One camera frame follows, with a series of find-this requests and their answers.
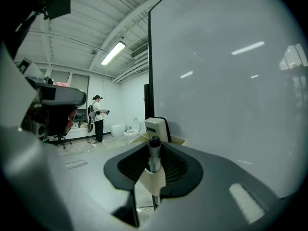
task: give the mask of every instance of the white toilet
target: white toilet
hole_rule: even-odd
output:
[[[129,140],[129,141],[133,141],[135,138],[138,137],[138,135],[140,135],[140,121],[138,118],[135,118],[133,121],[133,126],[131,127],[132,130],[127,131],[124,133],[124,136]]]
[[[126,125],[125,125],[124,121],[120,122],[119,124],[112,125],[110,127],[111,135],[113,137],[123,136],[123,134],[125,132],[125,128],[126,128]]]

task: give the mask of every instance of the person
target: person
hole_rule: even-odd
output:
[[[101,106],[100,106],[100,100],[102,98],[99,95],[96,95],[92,99],[94,100],[92,107],[94,109],[94,112],[96,113],[96,116],[94,117],[96,141],[99,142],[99,143],[105,142],[106,140],[103,140],[103,129],[104,129],[103,113],[106,113],[106,111],[104,109],[102,109]]]

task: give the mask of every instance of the black pants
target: black pants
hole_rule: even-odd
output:
[[[103,140],[103,129],[104,129],[104,120],[94,122],[95,133],[97,142],[102,142]]]

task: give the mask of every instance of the floor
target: floor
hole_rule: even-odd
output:
[[[87,138],[78,141],[72,141],[65,144],[65,150],[62,145],[58,145],[58,152],[60,155],[70,155],[78,153],[91,153],[95,150],[111,150],[119,146],[124,146],[128,144],[127,139],[124,136],[112,137],[111,134],[104,135],[103,137],[106,142],[96,143],[94,146],[90,142],[95,142],[94,138]],[[152,213],[153,202],[152,195],[147,191],[147,189],[138,181],[135,185],[135,199],[137,208],[137,213],[139,217],[139,223],[142,225]]]

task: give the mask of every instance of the white shirt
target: white shirt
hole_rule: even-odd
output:
[[[102,109],[101,106],[100,106],[100,104],[99,104],[98,102],[94,102],[94,103],[92,104],[92,107],[93,107],[93,109],[94,109],[95,112]],[[104,116],[102,115],[102,113],[100,113],[99,115],[96,115],[96,116],[94,117],[94,122],[100,121],[100,120],[104,120]]]

